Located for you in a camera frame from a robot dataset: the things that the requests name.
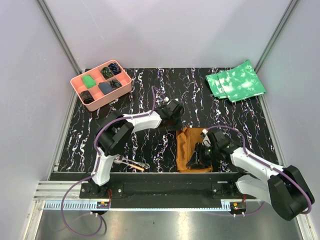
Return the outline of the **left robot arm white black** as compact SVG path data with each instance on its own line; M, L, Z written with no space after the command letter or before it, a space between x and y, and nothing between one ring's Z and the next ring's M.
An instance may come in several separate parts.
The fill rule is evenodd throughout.
M98 130L93 143L96 160L89 180L90 192L97 198L103 198L108 193L107 183L110 180L114 159L123 155L124 147L133 133L158 128L178 130L181 128L184 111L183 104L177 99L172 99L143 113L110 113L105 125Z

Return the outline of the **orange cloth napkin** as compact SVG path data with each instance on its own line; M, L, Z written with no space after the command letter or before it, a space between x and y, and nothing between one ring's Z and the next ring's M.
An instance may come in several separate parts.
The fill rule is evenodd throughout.
M207 168L191 169L187 167L195 150L196 143L202 142L201 133L204 128L184 127L176 133L176 171L179 173L208 173L213 170L212 165Z

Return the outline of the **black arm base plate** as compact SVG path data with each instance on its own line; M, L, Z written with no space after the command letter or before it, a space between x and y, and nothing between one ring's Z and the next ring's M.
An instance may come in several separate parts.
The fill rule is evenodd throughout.
M213 199L242 199L243 194L236 187L239 172L206 173L116 173L110 174L109 182L94 188L89 180L81 184L81 199L102 199L109 195L124 199L135 195L204 196Z

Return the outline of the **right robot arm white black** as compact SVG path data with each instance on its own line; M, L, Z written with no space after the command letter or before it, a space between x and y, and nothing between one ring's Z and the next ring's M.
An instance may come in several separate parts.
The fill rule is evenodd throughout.
M315 198L300 170L273 164L250 152L244 143L238 143L221 130L202 129L197 134L194 151L187 167L209 167L214 161L230 162L245 173L227 185L228 195L239 198L250 195L272 206L284 220L308 214Z

